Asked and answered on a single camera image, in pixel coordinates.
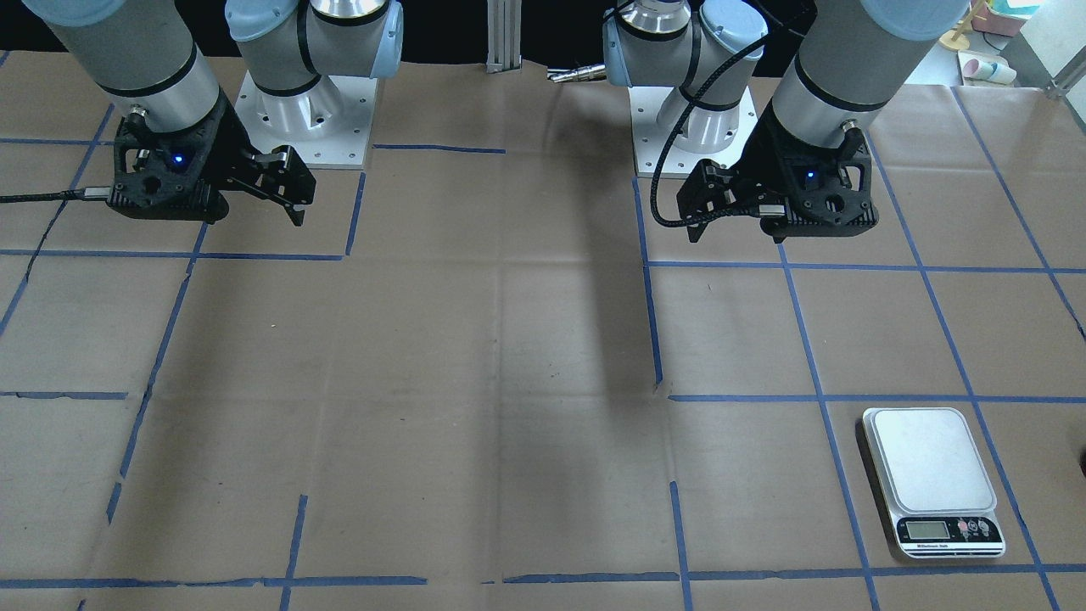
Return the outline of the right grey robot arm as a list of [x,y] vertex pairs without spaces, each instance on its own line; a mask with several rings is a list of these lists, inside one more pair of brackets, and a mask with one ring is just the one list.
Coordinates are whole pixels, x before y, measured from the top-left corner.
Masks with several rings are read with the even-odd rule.
[[217,222],[226,191],[282,206],[301,226],[316,179],[296,143],[348,127],[336,78],[395,76],[399,1],[229,1],[228,30],[256,88],[258,150],[171,1],[28,1],[119,109],[114,178],[66,198],[103,201],[128,219]]

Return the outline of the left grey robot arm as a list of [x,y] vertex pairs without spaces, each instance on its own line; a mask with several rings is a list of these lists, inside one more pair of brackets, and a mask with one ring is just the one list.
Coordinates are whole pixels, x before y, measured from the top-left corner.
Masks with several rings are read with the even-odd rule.
[[729,115],[769,44],[803,22],[809,30],[738,160],[702,156],[675,194],[678,219],[649,211],[697,243],[731,216],[757,219],[776,243],[849,238],[876,227],[871,198],[872,120],[967,12],[965,1],[803,1],[771,25],[746,1],[628,1],[602,20],[607,79],[620,87],[669,87],[662,151],[690,148],[695,113]]

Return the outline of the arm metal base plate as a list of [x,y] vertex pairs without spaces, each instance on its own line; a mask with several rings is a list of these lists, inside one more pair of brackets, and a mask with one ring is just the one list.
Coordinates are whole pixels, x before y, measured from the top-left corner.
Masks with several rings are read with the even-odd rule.
[[276,97],[262,92],[247,73],[233,109],[249,141],[264,154],[290,144],[310,169],[363,171],[381,82],[324,76],[310,92]]
[[[628,93],[637,177],[649,178],[686,100],[672,87],[632,87]],[[694,109],[664,160],[662,178],[686,178],[700,160],[733,166],[741,158],[756,120],[749,88],[744,89],[736,107]]]

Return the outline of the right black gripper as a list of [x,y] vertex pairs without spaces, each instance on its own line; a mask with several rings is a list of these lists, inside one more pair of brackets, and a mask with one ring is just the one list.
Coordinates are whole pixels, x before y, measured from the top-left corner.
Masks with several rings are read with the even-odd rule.
[[229,211],[222,191],[242,191],[282,206],[303,226],[316,190],[310,166],[288,144],[255,154],[224,92],[207,116],[180,131],[152,132],[148,120],[150,112],[132,107],[119,122],[111,211],[137,220],[215,222]]

